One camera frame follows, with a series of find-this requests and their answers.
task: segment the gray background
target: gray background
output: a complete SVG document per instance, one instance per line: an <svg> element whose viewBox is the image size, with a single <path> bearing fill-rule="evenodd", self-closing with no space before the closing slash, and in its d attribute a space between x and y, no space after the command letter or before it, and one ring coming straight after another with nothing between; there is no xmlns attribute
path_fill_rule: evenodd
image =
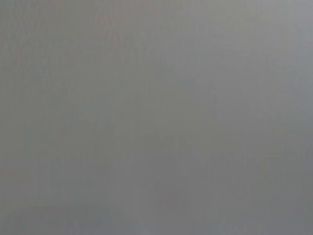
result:
<svg viewBox="0 0 313 235"><path fill-rule="evenodd" d="M0 0L0 209L312 234L312 22L309 0Z"/></svg>

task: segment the gray wall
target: gray wall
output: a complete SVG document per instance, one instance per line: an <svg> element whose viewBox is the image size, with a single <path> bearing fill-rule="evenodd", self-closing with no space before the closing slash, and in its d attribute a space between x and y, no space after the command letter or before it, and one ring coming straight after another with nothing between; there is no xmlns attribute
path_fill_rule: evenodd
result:
<svg viewBox="0 0 313 235"><path fill-rule="evenodd" d="M0 0L0 209L151 235L313 233L309 0Z"/></svg>

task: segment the plain gray backdrop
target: plain gray backdrop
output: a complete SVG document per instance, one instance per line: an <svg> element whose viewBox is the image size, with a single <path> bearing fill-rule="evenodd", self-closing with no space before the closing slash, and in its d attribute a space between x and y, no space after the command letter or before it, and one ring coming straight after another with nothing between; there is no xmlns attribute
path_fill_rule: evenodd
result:
<svg viewBox="0 0 313 235"><path fill-rule="evenodd" d="M309 0L0 0L0 209L311 235L312 22Z"/></svg>

